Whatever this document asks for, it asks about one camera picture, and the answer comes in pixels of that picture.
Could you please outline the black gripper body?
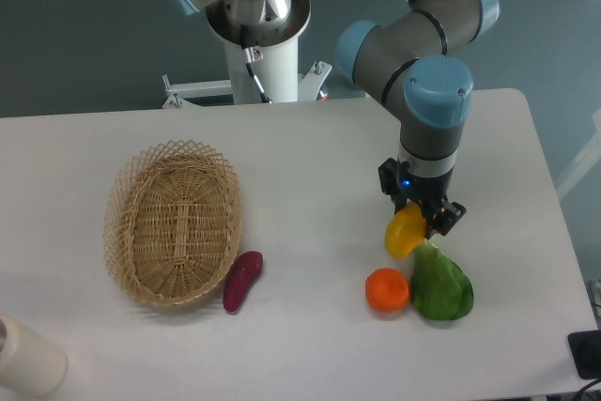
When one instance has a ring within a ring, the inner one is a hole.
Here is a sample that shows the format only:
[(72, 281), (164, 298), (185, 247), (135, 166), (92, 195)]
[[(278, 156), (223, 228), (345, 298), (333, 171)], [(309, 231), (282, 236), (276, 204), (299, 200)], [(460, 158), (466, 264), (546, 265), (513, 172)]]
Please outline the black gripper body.
[(389, 158), (378, 168), (381, 191), (393, 201), (393, 196), (401, 193), (408, 202), (415, 203), (424, 217), (442, 201), (447, 201), (452, 171), (438, 177), (418, 177), (409, 171), (407, 162)]

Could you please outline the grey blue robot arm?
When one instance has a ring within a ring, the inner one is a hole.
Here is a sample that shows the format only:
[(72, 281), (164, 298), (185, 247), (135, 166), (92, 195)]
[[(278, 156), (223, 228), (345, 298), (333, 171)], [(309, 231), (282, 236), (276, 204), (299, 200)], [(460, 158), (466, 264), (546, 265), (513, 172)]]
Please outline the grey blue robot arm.
[[(310, 0), (173, 0), (188, 15), (204, 12), (224, 45), (237, 104), (301, 99), (298, 40)], [(464, 216), (447, 191), (473, 80), (451, 52), (489, 30), (499, 0), (406, 0), (409, 11), (382, 27), (349, 26), (336, 45), (340, 71), (400, 123), (399, 150), (378, 170), (381, 190), (397, 208), (414, 203), (428, 235), (446, 235)]]

